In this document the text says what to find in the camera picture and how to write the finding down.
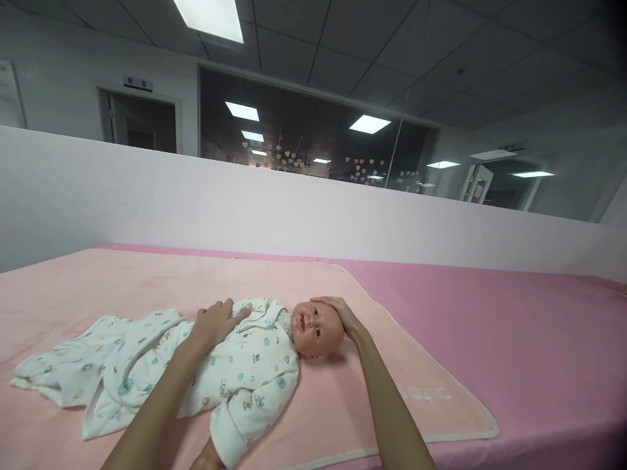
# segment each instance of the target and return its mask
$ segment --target baby onesie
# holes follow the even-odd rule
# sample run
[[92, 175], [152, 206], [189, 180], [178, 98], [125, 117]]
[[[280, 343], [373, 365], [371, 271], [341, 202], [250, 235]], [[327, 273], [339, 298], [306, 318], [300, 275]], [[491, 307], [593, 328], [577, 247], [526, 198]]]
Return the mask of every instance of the baby onesie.
[[[272, 425], [298, 381], [289, 313], [276, 299], [244, 299], [243, 320], [201, 361], [178, 416], [214, 408], [210, 433], [227, 468]], [[83, 438], [126, 428], [185, 340], [193, 322], [173, 309], [139, 321], [102, 317], [81, 336], [36, 354], [11, 384], [39, 391], [61, 407], [86, 406]]]

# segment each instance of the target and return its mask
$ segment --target pink table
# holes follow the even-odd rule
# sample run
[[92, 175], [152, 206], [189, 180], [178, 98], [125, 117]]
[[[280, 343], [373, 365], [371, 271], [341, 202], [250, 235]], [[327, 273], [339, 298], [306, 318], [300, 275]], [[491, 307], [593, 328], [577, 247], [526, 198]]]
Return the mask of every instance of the pink table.
[[[601, 468], [627, 426], [627, 300], [616, 282], [139, 245], [103, 249], [342, 265], [499, 424], [495, 439], [429, 444], [440, 470]], [[381, 462], [329, 468], [379, 469]]]

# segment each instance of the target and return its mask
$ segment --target doll face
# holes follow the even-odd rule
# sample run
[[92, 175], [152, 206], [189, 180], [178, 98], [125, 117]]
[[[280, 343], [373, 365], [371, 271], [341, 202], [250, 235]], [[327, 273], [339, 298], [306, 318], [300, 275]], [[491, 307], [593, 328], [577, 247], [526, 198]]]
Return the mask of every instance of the doll face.
[[292, 336], [300, 354], [319, 356], [340, 349], [344, 326], [333, 307], [321, 302], [301, 302], [292, 310]]

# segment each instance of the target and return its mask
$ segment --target onesie sleeve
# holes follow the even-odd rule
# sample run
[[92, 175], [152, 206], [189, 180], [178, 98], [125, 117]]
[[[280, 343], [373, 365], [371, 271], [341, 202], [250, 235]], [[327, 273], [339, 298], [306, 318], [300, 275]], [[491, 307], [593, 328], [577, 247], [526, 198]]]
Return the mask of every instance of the onesie sleeve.
[[256, 390], [239, 390], [212, 411], [211, 437], [227, 469], [233, 468], [248, 445], [279, 417], [297, 381], [297, 371], [285, 372]]

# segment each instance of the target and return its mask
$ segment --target fluorescent light panel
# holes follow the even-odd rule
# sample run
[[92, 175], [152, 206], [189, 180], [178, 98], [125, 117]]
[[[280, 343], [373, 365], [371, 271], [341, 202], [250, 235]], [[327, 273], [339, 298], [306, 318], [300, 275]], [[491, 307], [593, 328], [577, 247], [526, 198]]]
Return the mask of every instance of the fluorescent light panel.
[[374, 134], [380, 131], [382, 128], [390, 124], [390, 121], [385, 119], [379, 119], [378, 117], [366, 116], [365, 114], [360, 117], [355, 124], [350, 126], [350, 129], [354, 131], [364, 132], [366, 134]]
[[247, 138], [250, 140], [256, 140], [258, 142], [263, 142], [263, 135], [261, 134], [250, 133], [248, 131], [242, 131], [242, 134], [244, 135], [244, 138]]
[[511, 175], [519, 176], [521, 178], [537, 178], [538, 176], [554, 176], [553, 173], [546, 173], [546, 172], [511, 173]]
[[174, 3], [188, 27], [244, 43], [235, 0], [174, 0]]
[[428, 164], [427, 166], [430, 166], [431, 168], [449, 168], [449, 166], [457, 166], [457, 165], [459, 165], [459, 163], [447, 162], [445, 160], [445, 161], [441, 161], [441, 162]]
[[488, 152], [475, 153], [474, 155], [471, 155], [471, 157], [479, 160], [492, 160], [495, 158], [510, 157], [512, 155], [518, 154], [514, 152], [508, 152], [507, 150], [490, 150]]
[[225, 101], [226, 105], [231, 111], [231, 114], [236, 118], [250, 119], [251, 121], [259, 121], [259, 114], [257, 114], [256, 108], [250, 106], [243, 106], [242, 104], [229, 103]]

